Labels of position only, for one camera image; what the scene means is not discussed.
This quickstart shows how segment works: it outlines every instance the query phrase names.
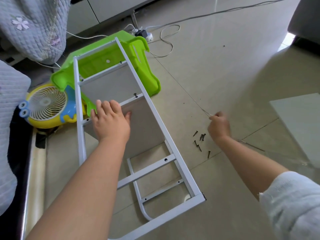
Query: tile floor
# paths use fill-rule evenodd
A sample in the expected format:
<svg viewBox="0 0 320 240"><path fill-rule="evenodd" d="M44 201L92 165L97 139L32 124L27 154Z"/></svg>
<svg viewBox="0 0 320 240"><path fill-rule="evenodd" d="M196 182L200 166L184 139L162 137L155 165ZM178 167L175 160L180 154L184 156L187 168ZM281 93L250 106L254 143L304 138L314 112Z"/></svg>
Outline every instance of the tile floor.
<svg viewBox="0 0 320 240"><path fill-rule="evenodd" d="M217 0L216 10L225 10L267 0ZM207 115L219 110L230 117L233 137L267 152L306 161L269 101L319 92L320 59L294 47L279 52L287 26L299 0L286 0L245 10L197 18L180 23L181 30L167 38L173 52L163 58L148 54L162 90L152 101L207 201L151 231L141 239L274 239L259 203L218 147L207 136L202 153L194 146L196 130L205 133ZM137 14L140 26L160 25L214 11L215 0L161 0ZM109 26L104 34L121 30L128 19ZM164 36L176 30L164 31ZM152 31L158 39L161 29ZM70 52L79 48L72 46ZM159 56L170 52L161 41L149 45ZM44 67L36 75L27 71L32 84L48 78ZM50 137L47 151L46 207L77 170L77 130L65 125ZM88 154L97 141L86 135ZM149 165L168 152L163 145L132 159L134 170ZM129 175L126 165L119 179ZM169 164L140 179L142 195L179 179ZM145 204L151 217L182 203L188 194L180 184ZM132 185L117 192L110 238L118 238L144 224Z"/></svg>

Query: green plastic chair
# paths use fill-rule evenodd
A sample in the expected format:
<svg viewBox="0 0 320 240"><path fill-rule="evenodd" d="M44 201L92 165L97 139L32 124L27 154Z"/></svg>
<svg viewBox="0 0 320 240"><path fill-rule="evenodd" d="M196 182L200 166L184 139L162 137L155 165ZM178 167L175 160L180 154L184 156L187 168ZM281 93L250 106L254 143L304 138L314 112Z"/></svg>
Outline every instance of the green plastic chair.
<svg viewBox="0 0 320 240"><path fill-rule="evenodd" d="M143 37L134 37L123 30L70 53L61 68L51 75L51 82L60 91L64 91L67 85L74 89L73 57L82 55L103 44L106 44L114 40L115 37L119 39L148 95L153 96L160 92L160 82L158 78L151 72L147 57L145 55L145 51L149 52L147 41ZM118 48L118 45L114 44L79 60L79 73L83 79L86 79L124 60L125 58L121 53L121 50ZM91 109L96 109L94 104L95 101L90 101L83 93L81 93L81 98L87 105L87 115L90 116Z"/></svg>

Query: white fan grille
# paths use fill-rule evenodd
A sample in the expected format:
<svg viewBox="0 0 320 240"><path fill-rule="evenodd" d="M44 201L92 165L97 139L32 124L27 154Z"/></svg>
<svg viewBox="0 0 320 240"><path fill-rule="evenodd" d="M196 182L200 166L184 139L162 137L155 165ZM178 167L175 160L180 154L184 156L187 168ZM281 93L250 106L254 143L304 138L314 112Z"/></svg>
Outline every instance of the white fan grille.
<svg viewBox="0 0 320 240"><path fill-rule="evenodd" d="M67 104L67 95L56 87L44 87L36 91L29 99L30 117L45 121L58 116Z"/></svg>

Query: fan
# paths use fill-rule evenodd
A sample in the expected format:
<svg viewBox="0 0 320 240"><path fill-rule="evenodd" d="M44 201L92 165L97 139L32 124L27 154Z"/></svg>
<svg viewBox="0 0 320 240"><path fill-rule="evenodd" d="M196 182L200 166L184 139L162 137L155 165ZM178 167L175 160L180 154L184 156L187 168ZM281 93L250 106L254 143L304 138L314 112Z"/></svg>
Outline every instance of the fan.
<svg viewBox="0 0 320 240"><path fill-rule="evenodd" d="M63 92L53 84L37 87L18 107L20 117L36 128L48 129L77 120L75 91L70 86Z"/></svg>

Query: white sleeve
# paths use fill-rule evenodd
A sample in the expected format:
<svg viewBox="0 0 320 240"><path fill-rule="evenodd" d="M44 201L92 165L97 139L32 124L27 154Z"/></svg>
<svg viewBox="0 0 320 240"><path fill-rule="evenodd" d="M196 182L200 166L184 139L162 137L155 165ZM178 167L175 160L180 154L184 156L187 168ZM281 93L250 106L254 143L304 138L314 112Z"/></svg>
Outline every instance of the white sleeve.
<svg viewBox="0 0 320 240"><path fill-rule="evenodd" d="M259 199L278 239L320 239L320 185L284 172Z"/></svg>

